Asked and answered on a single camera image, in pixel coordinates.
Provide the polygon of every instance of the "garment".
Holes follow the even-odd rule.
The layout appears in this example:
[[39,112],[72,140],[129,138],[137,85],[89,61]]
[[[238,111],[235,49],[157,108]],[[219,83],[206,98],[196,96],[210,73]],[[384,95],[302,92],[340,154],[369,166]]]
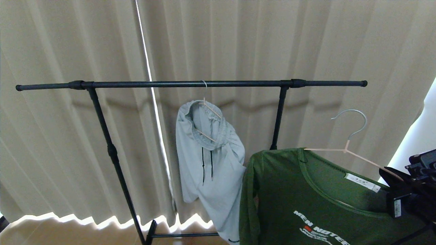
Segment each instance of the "garment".
[[221,110],[206,102],[219,118],[201,102],[184,104],[177,115],[176,144],[183,200],[191,203],[199,198],[218,234],[229,244],[237,245],[245,149]]
[[[372,189],[344,178],[350,174]],[[425,226],[409,214],[391,218],[387,191],[303,148],[256,153],[242,186],[241,245],[389,245]],[[427,231],[403,244],[436,244],[436,238]]]

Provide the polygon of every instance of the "hanging rod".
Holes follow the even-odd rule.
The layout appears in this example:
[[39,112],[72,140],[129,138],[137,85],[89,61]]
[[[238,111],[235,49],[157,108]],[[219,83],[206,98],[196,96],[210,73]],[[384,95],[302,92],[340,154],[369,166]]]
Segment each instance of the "hanging rod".
[[[302,79],[291,80],[262,80],[262,81],[205,81],[208,87],[288,87],[301,88],[306,86],[359,86],[366,87],[368,82],[363,81],[306,81]],[[87,88],[189,88],[204,87],[203,81],[165,81],[165,82],[85,82],[72,81],[67,83],[17,85],[18,91],[71,88],[83,90]]]

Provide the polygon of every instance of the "horizontal bar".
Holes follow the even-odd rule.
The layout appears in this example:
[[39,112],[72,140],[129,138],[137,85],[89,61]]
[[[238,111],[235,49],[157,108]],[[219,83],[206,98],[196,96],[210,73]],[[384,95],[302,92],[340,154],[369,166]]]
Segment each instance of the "horizontal bar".
[[218,236],[216,232],[209,233],[186,233],[186,234],[154,234],[153,238],[161,238],[161,237],[198,237],[198,236]]
[[[306,81],[291,80],[261,80],[261,81],[205,81],[208,87],[289,87],[301,88],[306,86],[359,86],[366,87],[367,81]],[[54,88],[188,88],[205,87],[203,81],[166,81],[166,82],[85,82],[72,81],[68,83],[17,85],[18,91],[54,89]]]

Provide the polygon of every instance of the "brown floor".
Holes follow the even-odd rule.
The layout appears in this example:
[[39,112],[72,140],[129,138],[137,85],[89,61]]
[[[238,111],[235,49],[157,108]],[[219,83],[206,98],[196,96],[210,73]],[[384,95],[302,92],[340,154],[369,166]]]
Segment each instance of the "brown floor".
[[[189,232],[214,232],[214,228],[204,229],[197,224],[192,224],[184,233]],[[168,233],[164,223],[158,224],[156,233]],[[1,245],[140,245],[141,242],[133,225],[120,229],[111,223],[105,228],[98,229],[94,223],[81,225],[76,220],[60,222],[54,218],[41,221],[25,220],[18,224],[10,224],[0,233]],[[192,237],[192,238],[155,238],[154,245],[173,244],[227,244],[220,237]]]

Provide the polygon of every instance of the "clothes hanger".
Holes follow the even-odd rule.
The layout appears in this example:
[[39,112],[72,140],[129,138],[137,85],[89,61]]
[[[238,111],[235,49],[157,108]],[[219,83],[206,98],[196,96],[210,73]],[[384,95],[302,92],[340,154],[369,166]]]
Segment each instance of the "clothes hanger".
[[[207,104],[206,104],[206,92],[207,92],[207,90],[208,90],[208,84],[205,82],[205,81],[203,81],[204,82],[204,84],[206,85],[206,90],[205,90],[205,92],[204,92],[204,95],[203,95],[203,103],[199,103],[200,105],[204,105],[204,106],[206,106],[207,108],[209,108],[209,110],[211,110],[213,113],[215,113],[215,115],[217,115],[220,119],[222,118],[216,111],[214,111],[210,106],[208,106]],[[205,133],[203,133],[202,131],[200,131],[200,130],[198,130],[198,129],[196,129],[200,134],[202,134],[202,135],[204,135],[206,138],[208,138],[208,139],[210,139],[211,141],[213,141],[213,142],[216,142],[216,140],[214,140],[213,138],[211,138],[211,137],[209,137],[208,135],[206,135]]]
[[366,118],[365,114],[364,114],[363,112],[361,112],[361,111],[359,111],[359,110],[355,110],[355,109],[344,110],[344,111],[340,112],[336,117],[332,118],[332,120],[333,120],[333,119],[336,119],[337,117],[339,117],[342,113],[344,113],[344,112],[348,112],[348,111],[353,111],[353,112],[358,112],[358,113],[360,113],[360,114],[363,116],[363,118],[365,119],[365,123],[363,124],[363,127],[362,127],[361,129],[359,129],[358,131],[356,131],[356,132],[350,134],[350,136],[349,136],[348,139],[347,139],[347,143],[345,144],[345,148],[344,148],[344,149],[311,149],[311,148],[305,148],[304,150],[311,150],[311,151],[342,151],[343,153],[349,153],[349,154],[351,154],[351,155],[353,155],[353,156],[355,156],[355,157],[357,157],[357,158],[360,158],[360,159],[362,159],[363,161],[366,161],[366,162],[368,162],[368,163],[370,163],[370,164],[372,164],[372,165],[378,167],[379,169],[381,169],[381,170],[383,170],[383,171],[385,171],[385,172],[387,172],[387,173],[389,173],[389,174],[395,176],[395,177],[398,178],[399,180],[403,181],[403,179],[402,179],[400,176],[398,176],[397,174],[393,173],[392,171],[387,170],[387,169],[383,168],[382,166],[380,166],[380,165],[378,165],[378,164],[376,164],[376,163],[374,163],[374,162],[372,162],[372,161],[370,161],[370,160],[368,160],[368,159],[366,159],[366,158],[364,158],[364,157],[361,157],[361,156],[357,155],[356,153],[351,152],[351,151],[348,150],[348,145],[350,144],[350,139],[351,139],[351,137],[352,137],[353,135],[355,135],[356,133],[362,131],[362,130],[366,127],[366,124],[367,124],[367,118]]

